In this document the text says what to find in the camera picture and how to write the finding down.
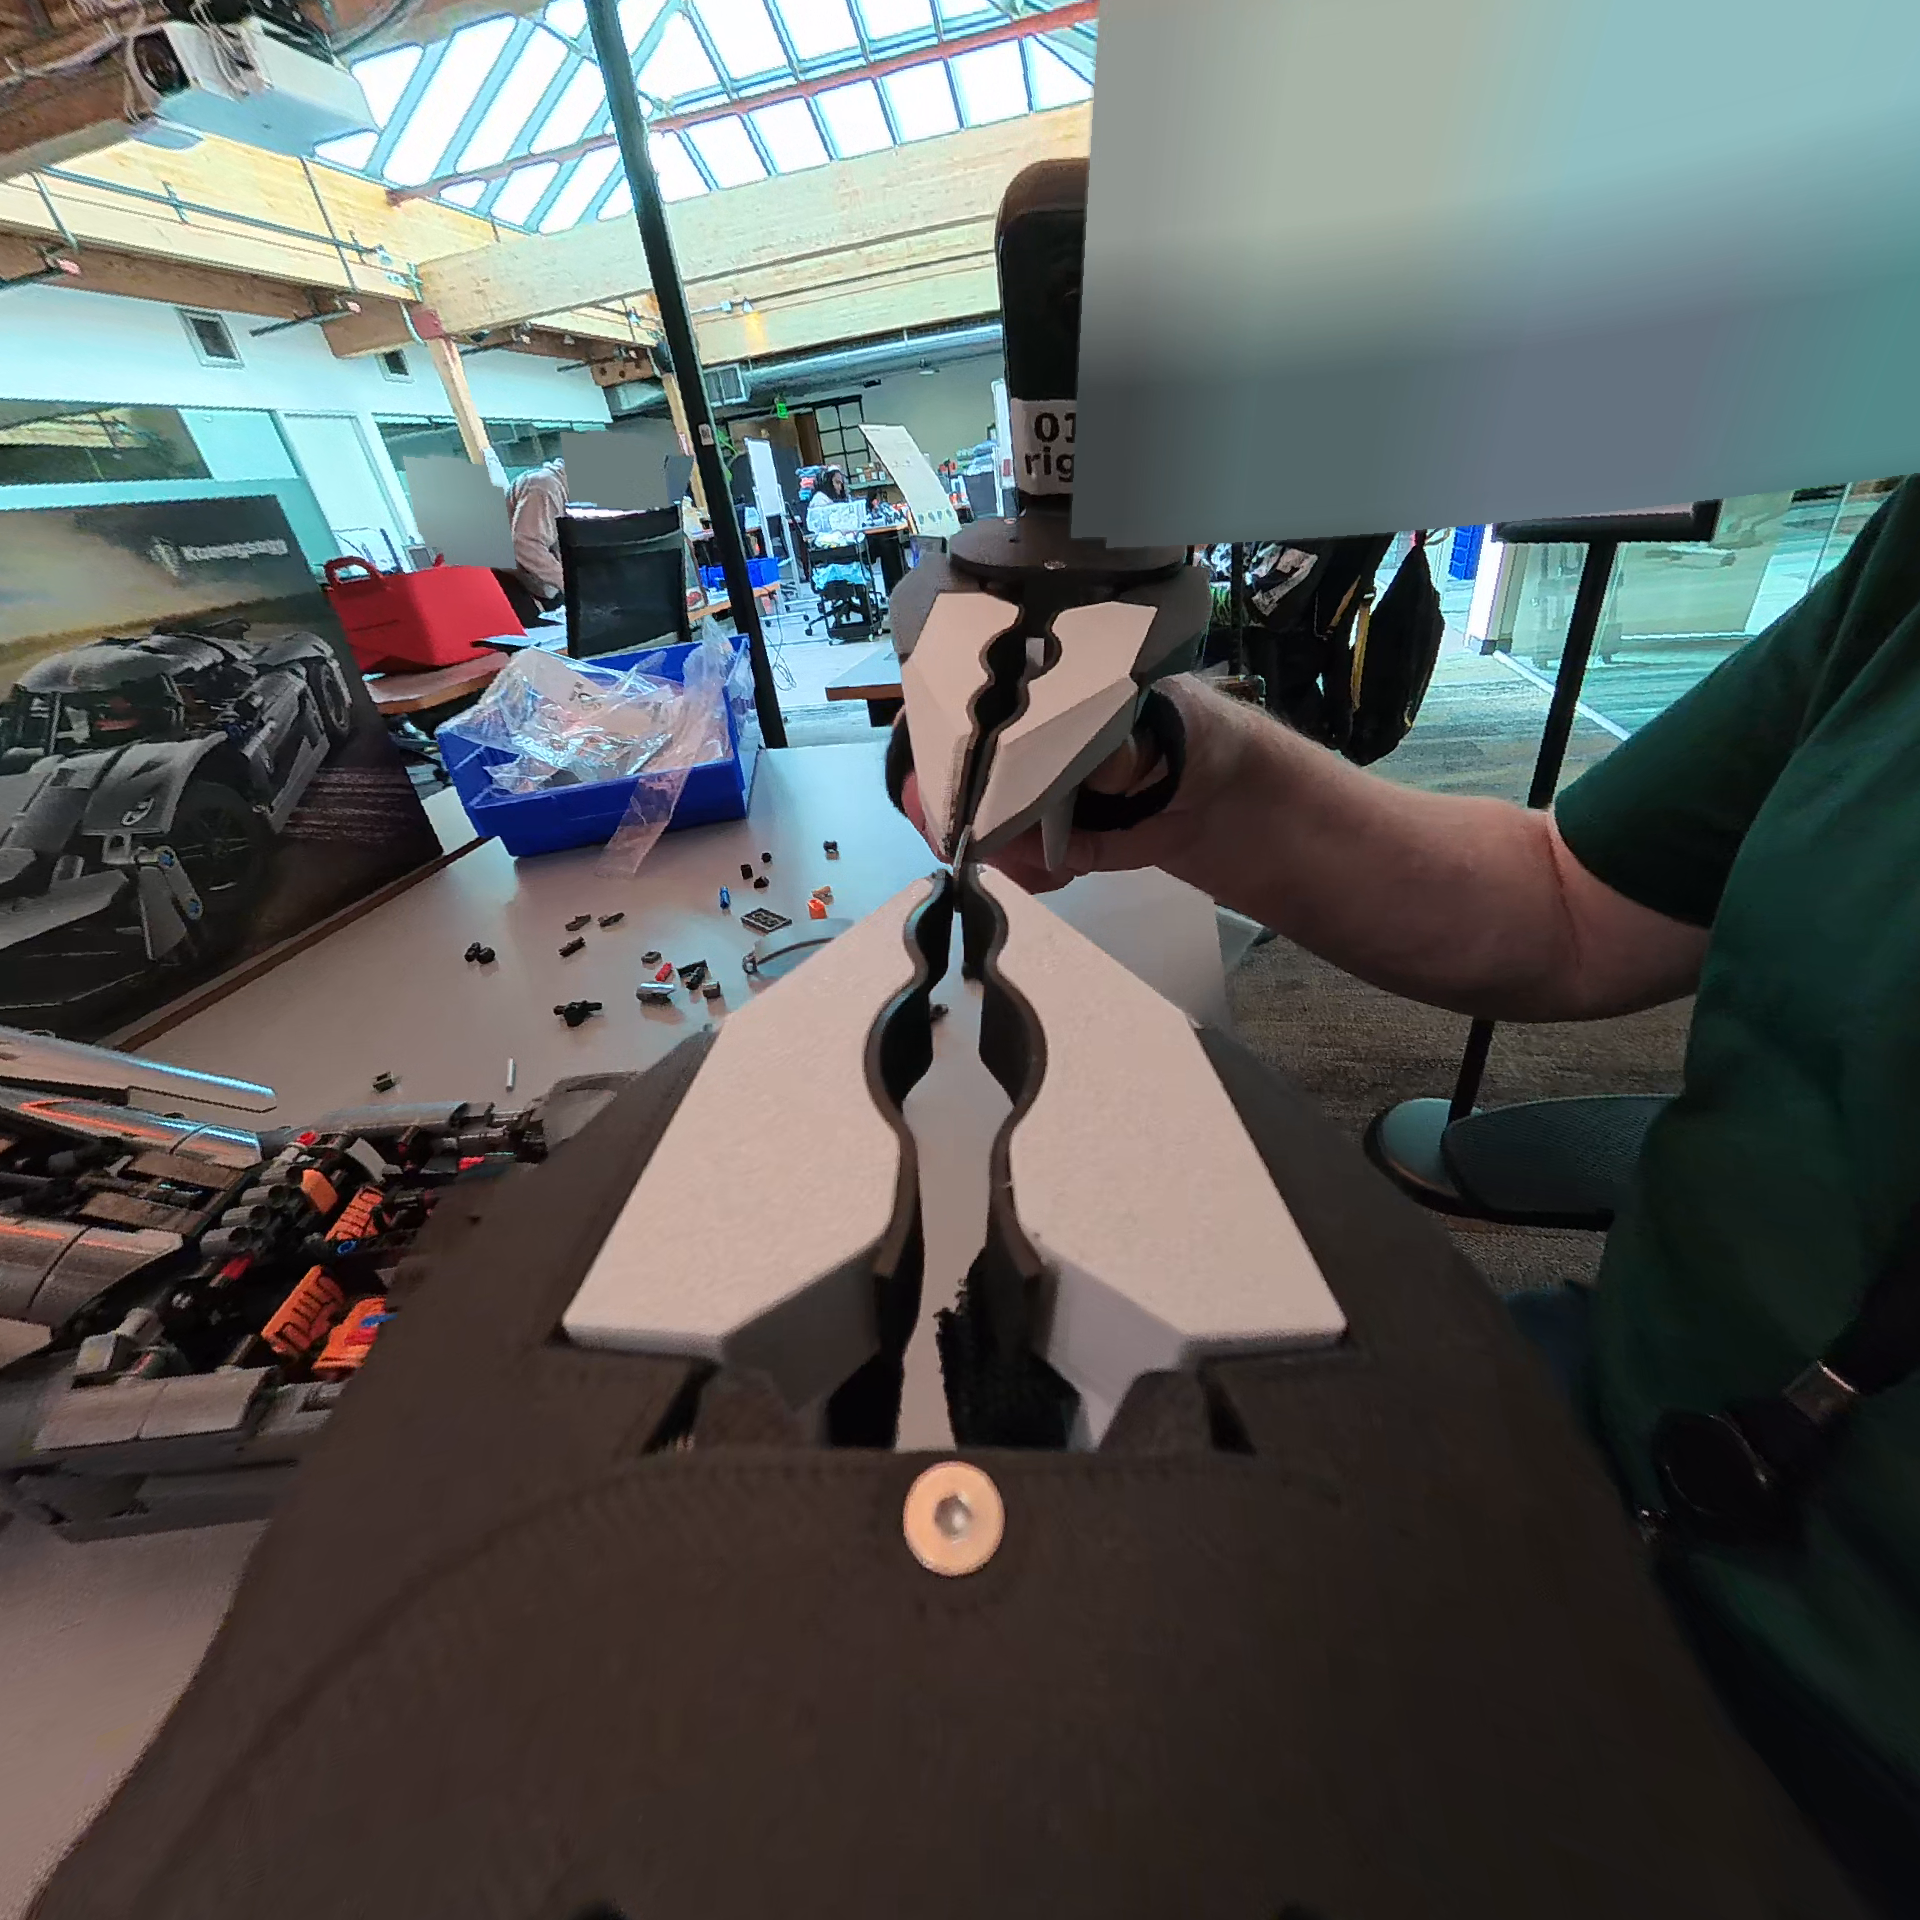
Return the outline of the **white board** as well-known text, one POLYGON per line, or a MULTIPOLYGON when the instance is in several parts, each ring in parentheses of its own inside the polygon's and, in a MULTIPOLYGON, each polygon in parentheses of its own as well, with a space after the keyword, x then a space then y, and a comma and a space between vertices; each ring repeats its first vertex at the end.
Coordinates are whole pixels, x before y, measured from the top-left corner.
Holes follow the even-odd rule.
POLYGON ((866 421, 861 432, 876 464, 885 470, 890 484, 900 491, 913 533, 920 540, 956 538, 962 530, 962 519, 947 482, 913 435, 904 424, 874 421, 866 421))

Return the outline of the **person in green shirt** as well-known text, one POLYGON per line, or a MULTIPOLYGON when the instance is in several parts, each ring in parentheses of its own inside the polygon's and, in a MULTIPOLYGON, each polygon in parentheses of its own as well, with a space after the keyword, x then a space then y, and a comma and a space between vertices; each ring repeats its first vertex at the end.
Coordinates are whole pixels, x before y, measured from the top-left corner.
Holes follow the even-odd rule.
POLYGON ((1585 1398, 1746 1733, 1915 1916, 1917 502, 1559 798, 1711 934, 1585 1398))

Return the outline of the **black backpack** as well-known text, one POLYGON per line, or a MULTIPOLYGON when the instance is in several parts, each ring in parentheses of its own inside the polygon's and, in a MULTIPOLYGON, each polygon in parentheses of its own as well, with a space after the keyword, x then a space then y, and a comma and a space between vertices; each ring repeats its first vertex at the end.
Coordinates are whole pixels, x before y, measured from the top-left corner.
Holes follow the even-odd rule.
POLYGON ((1413 731, 1447 636, 1428 565, 1428 535, 1411 538, 1389 587, 1355 620, 1341 754, 1372 765, 1413 731))

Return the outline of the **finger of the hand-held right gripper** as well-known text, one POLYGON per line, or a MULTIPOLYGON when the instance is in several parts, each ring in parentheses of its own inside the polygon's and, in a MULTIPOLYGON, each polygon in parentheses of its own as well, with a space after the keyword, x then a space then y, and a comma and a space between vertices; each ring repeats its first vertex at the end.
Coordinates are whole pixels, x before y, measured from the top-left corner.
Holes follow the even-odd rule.
POLYGON ((993 594, 940 592, 904 660, 920 822, 947 861, 954 837, 971 822, 999 726, 1018 712, 1026 677, 1055 660, 1055 640, 1024 627, 1023 610, 993 594))
POLYGON ((1135 731, 1136 677, 1157 607, 1101 600, 1051 621, 1058 653, 1028 675, 1016 716, 991 746, 988 774, 971 810, 971 854, 985 856, 1041 829, 1043 856, 1058 866, 1082 784, 1135 731))

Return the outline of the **teal office chair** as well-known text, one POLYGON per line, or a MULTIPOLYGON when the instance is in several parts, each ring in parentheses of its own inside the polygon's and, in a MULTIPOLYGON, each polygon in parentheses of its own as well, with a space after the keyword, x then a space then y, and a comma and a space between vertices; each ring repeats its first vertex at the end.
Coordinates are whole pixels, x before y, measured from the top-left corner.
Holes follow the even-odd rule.
POLYGON ((1418 1205, 1504 1227, 1608 1231, 1667 1094, 1578 1094, 1453 1118, 1442 1096, 1373 1116, 1362 1152, 1418 1205))

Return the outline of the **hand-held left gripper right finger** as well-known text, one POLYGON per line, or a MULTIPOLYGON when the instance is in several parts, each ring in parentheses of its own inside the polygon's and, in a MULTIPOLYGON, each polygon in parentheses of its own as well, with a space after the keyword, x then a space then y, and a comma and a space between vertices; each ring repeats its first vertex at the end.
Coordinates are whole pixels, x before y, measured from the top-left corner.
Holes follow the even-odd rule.
POLYGON ((1010 1104, 956 1298, 956 1439, 1095 1443, 1146 1376, 1345 1341, 1216 1034, 1004 872, 964 868, 956 896, 1010 1104))

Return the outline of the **black metal stand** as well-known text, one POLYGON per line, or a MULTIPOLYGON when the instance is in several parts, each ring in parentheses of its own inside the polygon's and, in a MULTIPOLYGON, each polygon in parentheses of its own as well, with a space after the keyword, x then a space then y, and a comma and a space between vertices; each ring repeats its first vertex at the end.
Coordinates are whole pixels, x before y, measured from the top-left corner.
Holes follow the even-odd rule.
POLYGON ((1552 678, 1552 696, 1543 723, 1540 746, 1527 784, 1527 810, 1552 805, 1569 757, 1569 740, 1578 717, 1578 700, 1594 659, 1605 597, 1625 544, 1704 544, 1716 533, 1722 500, 1701 499, 1642 511, 1615 511, 1575 519, 1504 519, 1490 538, 1501 544, 1547 546, 1583 544, 1587 557, 1578 574, 1572 612, 1564 640, 1561 663, 1552 678))

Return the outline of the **ceiling projector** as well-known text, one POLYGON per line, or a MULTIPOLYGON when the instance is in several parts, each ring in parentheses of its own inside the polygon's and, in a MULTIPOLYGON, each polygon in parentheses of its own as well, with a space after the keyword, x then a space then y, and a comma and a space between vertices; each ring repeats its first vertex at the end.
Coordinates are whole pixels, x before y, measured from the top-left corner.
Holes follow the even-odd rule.
POLYGON ((167 4, 128 60, 144 116, 171 135, 300 158, 378 132, 365 90, 293 4, 167 4))

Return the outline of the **lego box with car picture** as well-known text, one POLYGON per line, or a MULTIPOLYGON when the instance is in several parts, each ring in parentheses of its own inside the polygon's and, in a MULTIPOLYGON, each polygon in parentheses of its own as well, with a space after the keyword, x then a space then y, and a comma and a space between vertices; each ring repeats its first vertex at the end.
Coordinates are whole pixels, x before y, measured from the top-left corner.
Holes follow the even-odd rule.
POLYGON ((5 510, 5 1024, 107 1037, 439 854, 274 494, 5 510))

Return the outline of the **black white bag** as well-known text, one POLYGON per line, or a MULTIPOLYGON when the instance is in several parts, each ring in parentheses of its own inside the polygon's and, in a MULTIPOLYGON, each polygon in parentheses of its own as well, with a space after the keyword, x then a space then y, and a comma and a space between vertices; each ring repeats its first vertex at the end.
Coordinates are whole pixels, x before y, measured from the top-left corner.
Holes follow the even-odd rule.
POLYGON ((1354 647, 1395 538, 1195 549, 1212 612, 1203 678, 1341 750, 1354 730, 1354 647))

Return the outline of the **scattered small lego pieces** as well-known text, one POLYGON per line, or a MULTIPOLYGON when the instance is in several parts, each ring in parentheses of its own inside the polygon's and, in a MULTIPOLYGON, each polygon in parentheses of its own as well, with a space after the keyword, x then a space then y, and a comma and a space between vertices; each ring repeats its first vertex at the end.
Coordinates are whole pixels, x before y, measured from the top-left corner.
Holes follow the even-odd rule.
POLYGON ((733 829, 666 837, 636 876, 596 853, 484 844, 402 896, 354 963, 362 1083, 399 1094, 531 1094, 639 1067, 740 1012, 756 942, 809 933, 836 861, 733 829))

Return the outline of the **black office chair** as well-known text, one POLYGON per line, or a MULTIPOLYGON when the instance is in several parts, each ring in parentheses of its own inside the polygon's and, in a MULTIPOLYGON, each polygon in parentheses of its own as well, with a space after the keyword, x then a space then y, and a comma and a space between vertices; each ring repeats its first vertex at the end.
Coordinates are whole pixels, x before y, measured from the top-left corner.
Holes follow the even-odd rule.
POLYGON ((688 549, 674 508, 567 510, 561 519, 567 656, 688 642, 688 549))

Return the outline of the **black floor lamp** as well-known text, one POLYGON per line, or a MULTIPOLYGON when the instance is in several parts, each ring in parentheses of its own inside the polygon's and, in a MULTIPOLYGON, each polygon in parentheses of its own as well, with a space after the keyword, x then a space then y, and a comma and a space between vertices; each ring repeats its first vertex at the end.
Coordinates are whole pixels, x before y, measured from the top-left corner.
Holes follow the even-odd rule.
POLYGON ((666 220, 666 203, 633 79, 633 61, 618 18, 618 3, 587 3, 585 10, 669 359, 669 374, 666 378, 668 408, 693 453, 706 502, 705 511, 711 525, 711 544, 724 572, 727 610, 733 616, 736 632, 748 642, 762 740, 779 750, 787 746, 787 731, 772 659, 762 628, 762 603, 752 587, 748 551, 729 487, 729 469, 714 427, 714 408, 705 388, 705 363, 693 334, 679 256, 666 220))

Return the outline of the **grey lego car model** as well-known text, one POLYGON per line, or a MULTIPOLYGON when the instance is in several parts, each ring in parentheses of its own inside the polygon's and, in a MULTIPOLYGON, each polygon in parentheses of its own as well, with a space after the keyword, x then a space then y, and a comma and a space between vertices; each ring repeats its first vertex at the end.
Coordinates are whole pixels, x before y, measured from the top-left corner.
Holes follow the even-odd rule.
POLYGON ((75 1541, 265 1520, 444 1192, 543 1163, 636 1072, 308 1124, 272 1087, 5 1029, 5 1522, 75 1541))

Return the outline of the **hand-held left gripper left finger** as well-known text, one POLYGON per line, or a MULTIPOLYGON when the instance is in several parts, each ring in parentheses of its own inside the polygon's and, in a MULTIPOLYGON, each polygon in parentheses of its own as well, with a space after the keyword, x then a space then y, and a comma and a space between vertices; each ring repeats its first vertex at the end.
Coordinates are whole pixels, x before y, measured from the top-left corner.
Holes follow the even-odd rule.
POLYGON ((954 877, 915 879, 717 1027, 564 1307, 572 1347, 760 1376, 828 1445, 896 1445, 923 1280, 906 1099, 952 934, 954 877))

